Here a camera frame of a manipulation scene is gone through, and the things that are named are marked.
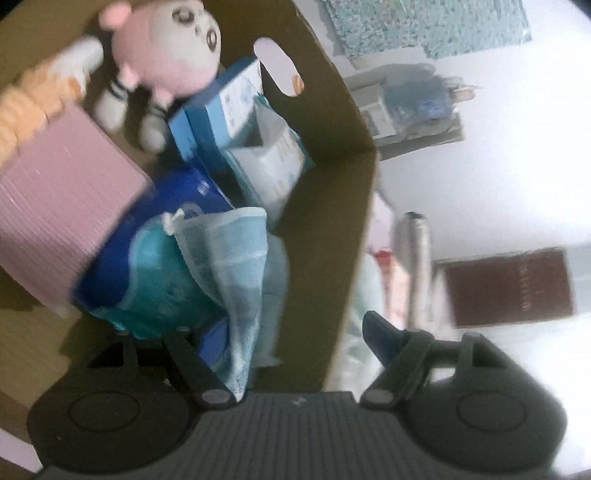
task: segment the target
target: plush toy face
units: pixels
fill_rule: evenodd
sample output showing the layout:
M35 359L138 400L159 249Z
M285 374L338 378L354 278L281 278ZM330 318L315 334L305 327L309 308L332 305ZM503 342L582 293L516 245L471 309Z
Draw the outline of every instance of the plush toy face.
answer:
M195 69L217 69L220 29L199 0L160 4L150 18L150 39L171 58Z

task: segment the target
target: brown book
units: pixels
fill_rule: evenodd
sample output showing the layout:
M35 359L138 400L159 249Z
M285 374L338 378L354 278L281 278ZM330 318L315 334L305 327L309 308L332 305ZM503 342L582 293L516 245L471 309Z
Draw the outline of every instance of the brown book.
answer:
M573 314L562 250L451 262L443 267L458 327L536 322Z

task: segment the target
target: stuffed animal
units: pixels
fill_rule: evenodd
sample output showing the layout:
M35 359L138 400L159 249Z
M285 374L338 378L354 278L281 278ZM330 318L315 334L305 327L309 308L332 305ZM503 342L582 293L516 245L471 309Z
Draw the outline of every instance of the stuffed animal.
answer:
M103 62L98 38L84 37L24 72L0 92L0 167L48 120L86 96L89 75Z
M99 99L95 119L108 132L119 130L129 94L139 85L149 88L139 142L158 153L166 145L165 115L173 100L203 90L217 75L219 27L199 0L153 2L133 11L118 2L101 13L99 23L115 32L112 52L119 73Z

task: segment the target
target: white object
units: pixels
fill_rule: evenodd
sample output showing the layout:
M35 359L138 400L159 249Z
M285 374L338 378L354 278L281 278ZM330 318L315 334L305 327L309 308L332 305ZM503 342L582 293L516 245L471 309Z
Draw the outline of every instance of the white object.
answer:
M51 64L50 70L61 77L76 79L83 94L89 75L103 63L103 45L96 37L83 37L61 51Z
M248 184L252 200L274 223L283 213L306 156L280 115L260 103L255 104L255 114L262 145L231 148L228 157L240 171L236 173L239 182Z
M374 140L400 133L394 128L386 104L384 89L377 83L351 93Z

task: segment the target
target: pink plush toy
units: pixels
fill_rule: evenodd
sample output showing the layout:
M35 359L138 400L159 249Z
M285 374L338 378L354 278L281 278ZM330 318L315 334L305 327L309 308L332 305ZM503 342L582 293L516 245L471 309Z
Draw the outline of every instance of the pink plush toy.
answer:
M118 2L101 13L99 23L115 31L112 51L119 73L99 99L95 119L108 132L119 130L128 95L139 85L149 88L139 141L145 150L160 152L173 100L203 90L217 75L219 27L199 0L154 2L133 11L129 3Z

